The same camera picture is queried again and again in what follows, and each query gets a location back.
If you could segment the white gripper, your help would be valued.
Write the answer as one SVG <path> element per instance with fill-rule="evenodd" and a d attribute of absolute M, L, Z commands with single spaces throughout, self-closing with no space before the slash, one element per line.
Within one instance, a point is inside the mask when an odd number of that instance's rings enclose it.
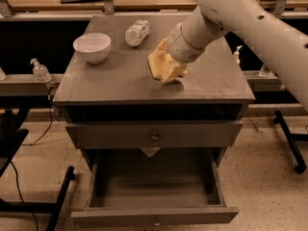
<path fill-rule="evenodd" d="M 182 34 L 182 24 L 178 23 L 170 32 L 167 39 L 162 39 L 154 55 L 169 53 L 176 62 L 172 65 L 172 76 L 174 78 L 184 78 L 187 75 L 187 63 L 193 63 L 205 51 L 204 47 L 197 49 L 185 40 Z"/>

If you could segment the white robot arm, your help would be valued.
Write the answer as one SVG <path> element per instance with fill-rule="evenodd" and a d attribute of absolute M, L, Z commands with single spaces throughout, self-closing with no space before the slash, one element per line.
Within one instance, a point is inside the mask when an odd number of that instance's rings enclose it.
<path fill-rule="evenodd" d="M 308 110 L 308 36 L 262 9 L 256 0 L 198 0 L 197 7 L 147 60 L 163 84 L 186 74 L 212 41 L 238 36 Z"/>

